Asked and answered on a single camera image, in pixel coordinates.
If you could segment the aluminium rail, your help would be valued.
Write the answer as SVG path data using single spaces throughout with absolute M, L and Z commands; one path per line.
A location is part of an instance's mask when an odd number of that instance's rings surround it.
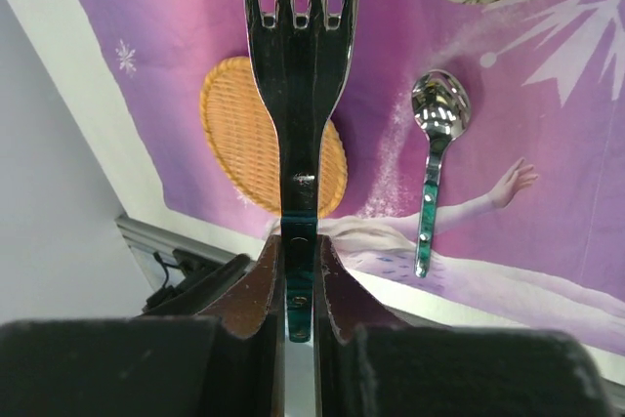
M 144 248 L 152 248 L 167 253 L 180 249 L 220 264 L 225 264 L 236 256 L 230 251 L 136 221 L 126 215 L 117 218 L 115 223 L 122 236 L 129 243 Z

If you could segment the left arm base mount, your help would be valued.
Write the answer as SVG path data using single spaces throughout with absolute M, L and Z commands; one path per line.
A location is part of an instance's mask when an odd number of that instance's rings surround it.
M 177 264 L 166 263 L 158 252 L 152 253 L 165 279 L 147 298 L 142 316 L 198 314 L 242 278 L 252 262 L 248 255 L 239 254 L 221 264 L 180 248 L 173 250 L 173 256 Z

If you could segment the fork with teal handle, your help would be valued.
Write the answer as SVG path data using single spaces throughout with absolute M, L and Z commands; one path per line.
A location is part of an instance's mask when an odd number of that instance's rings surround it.
M 359 0 L 275 0 L 273 14 L 260 0 L 244 0 L 250 60 L 271 117 L 279 151 L 280 233 L 291 341 L 312 335 L 322 136 L 349 76 Z

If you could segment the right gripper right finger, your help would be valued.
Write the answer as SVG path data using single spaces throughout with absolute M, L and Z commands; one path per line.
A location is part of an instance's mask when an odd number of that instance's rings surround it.
M 555 330 L 411 325 L 317 239 L 319 416 L 612 416 L 584 348 Z

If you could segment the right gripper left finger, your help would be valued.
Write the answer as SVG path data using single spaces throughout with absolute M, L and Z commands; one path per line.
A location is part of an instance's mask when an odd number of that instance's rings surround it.
M 1 328 L 5 416 L 280 416 L 281 241 L 190 315 L 19 320 Z

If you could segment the spoon with teal handle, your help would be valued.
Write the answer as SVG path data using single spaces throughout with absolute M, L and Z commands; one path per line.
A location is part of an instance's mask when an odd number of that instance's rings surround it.
M 415 274 L 424 278 L 431 263 L 442 161 L 450 144 L 468 128 L 472 109 L 460 81 L 442 69 L 430 70 L 416 81 L 411 103 L 429 143 L 415 252 Z

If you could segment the woven wicker plate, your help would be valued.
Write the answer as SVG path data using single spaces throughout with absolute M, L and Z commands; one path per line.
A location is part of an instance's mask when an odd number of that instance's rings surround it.
M 233 185 L 250 201 L 278 215 L 277 137 L 248 58 L 225 59 L 207 73 L 199 113 L 206 141 Z

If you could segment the purple Frozen placemat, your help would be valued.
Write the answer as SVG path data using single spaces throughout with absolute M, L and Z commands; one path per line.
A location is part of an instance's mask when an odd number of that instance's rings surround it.
M 261 237 L 207 145 L 200 86 L 247 51 L 242 0 L 79 0 L 160 178 L 165 205 Z M 410 91 L 431 68 L 473 115 L 444 158 L 439 204 L 484 194 L 523 160 L 538 178 L 501 209 L 437 219 L 412 271 L 427 143 Z M 624 351 L 624 0 L 360 0 L 334 115 L 345 196 L 320 223 L 349 267 L 581 342 Z

